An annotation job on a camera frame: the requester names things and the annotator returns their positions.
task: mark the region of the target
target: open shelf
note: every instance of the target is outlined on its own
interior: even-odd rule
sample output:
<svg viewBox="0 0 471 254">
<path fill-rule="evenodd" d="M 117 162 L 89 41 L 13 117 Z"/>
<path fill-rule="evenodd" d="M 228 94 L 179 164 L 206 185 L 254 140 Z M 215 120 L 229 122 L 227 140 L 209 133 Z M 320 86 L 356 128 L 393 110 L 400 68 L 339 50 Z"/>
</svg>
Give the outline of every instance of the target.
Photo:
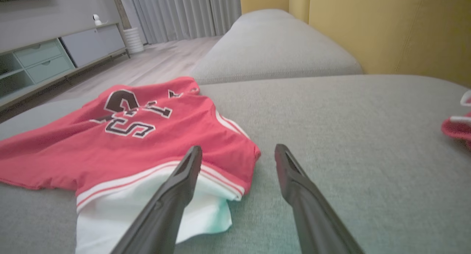
<svg viewBox="0 0 471 254">
<path fill-rule="evenodd" d="M 13 53 L 0 56 L 0 79 L 23 70 Z"/>
<path fill-rule="evenodd" d="M 0 79 L 0 98 L 8 96 L 17 90 L 32 86 L 34 83 L 28 74 L 21 70 L 18 73 L 10 74 Z"/>
</svg>

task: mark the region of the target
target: white fabric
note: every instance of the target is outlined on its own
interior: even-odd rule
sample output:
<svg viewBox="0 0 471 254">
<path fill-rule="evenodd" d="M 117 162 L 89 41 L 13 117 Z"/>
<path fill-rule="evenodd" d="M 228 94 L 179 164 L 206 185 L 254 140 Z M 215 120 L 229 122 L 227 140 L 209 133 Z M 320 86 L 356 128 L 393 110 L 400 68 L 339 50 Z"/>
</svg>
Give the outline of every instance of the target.
<svg viewBox="0 0 471 254">
<path fill-rule="evenodd" d="M 113 185 L 131 181 L 124 188 L 118 186 L 99 195 L 92 195 L 96 193 L 95 190 L 109 186 L 109 183 L 99 184 L 96 186 L 99 186 L 98 189 L 93 187 L 83 193 L 89 195 L 88 198 L 78 196 L 77 202 L 84 203 L 77 208 L 76 254 L 111 252 L 178 163 L 179 161 L 168 162 L 146 172 L 112 181 Z M 228 180 L 219 179 L 208 167 L 202 165 L 193 200 L 183 212 L 177 243 L 197 234 L 223 232 L 232 225 L 227 200 L 240 200 L 241 195 L 234 188 L 228 188 L 226 181 Z"/>
</svg>

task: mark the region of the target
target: cabinet top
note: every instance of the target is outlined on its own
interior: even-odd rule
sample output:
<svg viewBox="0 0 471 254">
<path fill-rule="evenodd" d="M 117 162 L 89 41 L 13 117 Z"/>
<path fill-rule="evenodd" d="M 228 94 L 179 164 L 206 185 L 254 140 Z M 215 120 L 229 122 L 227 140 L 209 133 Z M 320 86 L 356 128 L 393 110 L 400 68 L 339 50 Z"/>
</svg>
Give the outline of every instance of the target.
<svg viewBox="0 0 471 254">
<path fill-rule="evenodd" d="M 73 31 L 73 32 L 69 32 L 69 33 L 66 33 L 66 34 L 62 34 L 61 36 L 67 36 L 67 35 L 74 34 L 74 33 L 77 33 L 77 32 L 88 31 L 89 29 L 98 29 L 98 28 L 102 28 L 102 27 L 105 27 L 105 26 L 118 25 L 118 24 L 119 24 L 119 22 L 109 22 L 109 23 L 101 24 L 100 26 L 90 26 L 89 28 L 84 28 L 84 29 L 81 29 L 79 31 Z M 8 52 L 15 51 L 15 50 L 18 50 L 18 49 L 27 48 L 29 46 L 34 46 L 34 45 L 37 45 L 38 43 L 42 43 L 42 42 L 45 42 L 45 41 L 57 39 L 57 38 L 60 38 L 61 36 L 56 36 L 54 38 L 47 38 L 47 39 L 44 39 L 42 41 L 36 41 L 34 43 L 30 43 L 30 44 L 25 45 L 25 46 L 16 47 L 14 49 L 0 50 L 0 55 L 8 53 Z"/>
</svg>

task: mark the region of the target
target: gray sofa cushion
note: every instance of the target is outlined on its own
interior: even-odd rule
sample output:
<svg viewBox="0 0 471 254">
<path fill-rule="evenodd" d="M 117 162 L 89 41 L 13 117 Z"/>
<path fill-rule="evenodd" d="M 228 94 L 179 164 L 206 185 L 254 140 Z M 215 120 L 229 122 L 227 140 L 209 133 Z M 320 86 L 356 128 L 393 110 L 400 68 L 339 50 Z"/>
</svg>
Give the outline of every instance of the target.
<svg viewBox="0 0 471 254">
<path fill-rule="evenodd" d="M 193 69 L 202 84 L 361 74 L 356 59 L 311 26 L 281 10 L 241 16 Z"/>
<path fill-rule="evenodd" d="M 440 131 L 446 117 L 469 111 L 459 105 L 466 88 L 435 78 L 372 75 L 201 91 L 244 128 L 262 157 L 250 193 L 229 203 L 233 226 L 183 242 L 175 253 L 301 253 L 279 191 L 276 143 L 291 149 L 366 253 L 471 252 L 471 152 Z M 0 185 L 0 201 L 0 253 L 73 251 L 72 193 Z"/>
</svg>

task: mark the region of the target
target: sofa seam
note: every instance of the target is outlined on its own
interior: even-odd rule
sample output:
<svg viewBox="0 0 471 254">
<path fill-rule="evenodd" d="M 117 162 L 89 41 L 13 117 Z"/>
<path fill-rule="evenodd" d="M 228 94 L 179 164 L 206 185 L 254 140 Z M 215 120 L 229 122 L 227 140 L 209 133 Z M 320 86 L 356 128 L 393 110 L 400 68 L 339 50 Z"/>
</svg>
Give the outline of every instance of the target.
<svg viewBox="0 0 471 254">
<path fill-rule="evenodd" d="M 423 0 L 420 0 L 419 1 L 419 5 L 417 6 L 416 10 L 415 10 L 415 14 L 414 14 L 414 19 L 412 19 L 412 23 L 411 23 L 411 26 L 409 28 L 409 31 L 407 32 L 407 38 L 406 38 L 406 41 L 404 42 L 404 45 L 402 47 L 402 52 L 401 52 L 401 56 L 399 57 L 399 61 L 397 62 L 397 65 L 396 65 L 396 68 L 394 69 L 394 74 L 397 73 L 397 71 L 399 70 L 399 67 L 401 66 L 401 63 L 404 59 L 404 56 L 405 56 L 405 53 L 406 53 L 406 49 L 407 49 L 407 46 L 410 42 L 410 39 L 411 39 L 411 33 L 412 33 L 412 29 L 414 28 L 415 26 L 415 21 L 417 20 L 417 16 L 419 14 L 419 11 L 422 7 L 422 2 Z"/>
</svg>

